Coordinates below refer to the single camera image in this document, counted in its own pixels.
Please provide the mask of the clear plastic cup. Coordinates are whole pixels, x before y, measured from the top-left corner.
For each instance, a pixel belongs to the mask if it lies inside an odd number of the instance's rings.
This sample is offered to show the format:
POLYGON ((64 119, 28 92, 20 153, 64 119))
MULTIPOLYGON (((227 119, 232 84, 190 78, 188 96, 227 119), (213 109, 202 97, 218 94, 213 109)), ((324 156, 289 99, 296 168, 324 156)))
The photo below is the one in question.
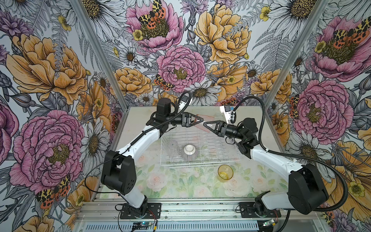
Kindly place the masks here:
POLYGON ((178 142, 174 139, 168 140, 164 144, 165 154, 167 156, 173 157, 179 155, 179 145, 178 142))

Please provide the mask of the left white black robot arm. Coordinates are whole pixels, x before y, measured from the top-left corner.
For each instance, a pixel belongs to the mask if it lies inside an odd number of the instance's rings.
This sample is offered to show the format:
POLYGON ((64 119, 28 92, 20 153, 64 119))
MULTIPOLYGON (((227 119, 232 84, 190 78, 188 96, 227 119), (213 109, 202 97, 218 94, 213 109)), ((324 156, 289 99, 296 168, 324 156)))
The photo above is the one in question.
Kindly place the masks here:
POLYGON ((100 181, 130 207, 146 208, 147 201, 146 196, 135 187, 136 160, 168 131, 170 125, 189 128, 203 122, 202 118, 185 111, 191 102, 192 98, 186 95, 180 97, 175 105, 169 98, 160 99, 156 111, 141 132, 123 148, 106 153, 100 181))

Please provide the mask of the yellow plastic cup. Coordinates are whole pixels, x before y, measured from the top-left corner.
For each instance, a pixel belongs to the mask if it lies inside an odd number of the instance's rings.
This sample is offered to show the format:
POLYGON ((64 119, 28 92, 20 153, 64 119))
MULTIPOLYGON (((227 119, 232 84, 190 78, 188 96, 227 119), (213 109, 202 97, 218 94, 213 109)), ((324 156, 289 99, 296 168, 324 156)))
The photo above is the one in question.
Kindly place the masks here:
POLYGON ((222 164, 218 167, 217 174, 219 181, 225 182, 233 178, 234 171, 229 165, 222 164))

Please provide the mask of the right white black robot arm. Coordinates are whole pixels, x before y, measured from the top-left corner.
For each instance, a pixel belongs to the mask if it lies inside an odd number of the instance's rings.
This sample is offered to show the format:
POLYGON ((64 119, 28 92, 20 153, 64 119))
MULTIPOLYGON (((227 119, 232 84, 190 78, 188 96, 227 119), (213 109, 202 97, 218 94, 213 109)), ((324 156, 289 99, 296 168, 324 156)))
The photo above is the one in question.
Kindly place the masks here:
POLYGON ((275 209, 296 210, 307 215, 328 200, 328 192, 315 166, 303 165, 262 148, 254 119, 246 118, 239 126, 220 120, 203 125, 219 137, 237 140, 241 154, 268 167, 288 183, 285 192, 266 191, 255 198, 254 208, 259 216, 275 209))

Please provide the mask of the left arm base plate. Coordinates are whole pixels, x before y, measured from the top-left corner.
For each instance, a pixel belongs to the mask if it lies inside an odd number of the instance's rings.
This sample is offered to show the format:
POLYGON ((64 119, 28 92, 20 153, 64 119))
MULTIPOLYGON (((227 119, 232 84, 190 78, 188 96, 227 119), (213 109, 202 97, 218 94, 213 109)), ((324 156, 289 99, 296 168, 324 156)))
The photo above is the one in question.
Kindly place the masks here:
POLYGON ((161 215, 161 203, 145 203, 140 208, 134 208, 128 203, 118 208, 120 219, 159 219, 161 215))

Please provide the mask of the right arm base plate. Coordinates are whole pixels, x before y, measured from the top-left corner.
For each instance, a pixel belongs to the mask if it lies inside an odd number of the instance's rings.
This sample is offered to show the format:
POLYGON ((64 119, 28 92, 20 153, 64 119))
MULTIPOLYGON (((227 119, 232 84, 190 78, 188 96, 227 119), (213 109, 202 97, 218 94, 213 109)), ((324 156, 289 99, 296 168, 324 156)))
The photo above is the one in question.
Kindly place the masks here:
POLYGON ((265 206, 256 202, 239 202, 235 212, 242 218, 280 218, 279 210, 269 210, 265 206))

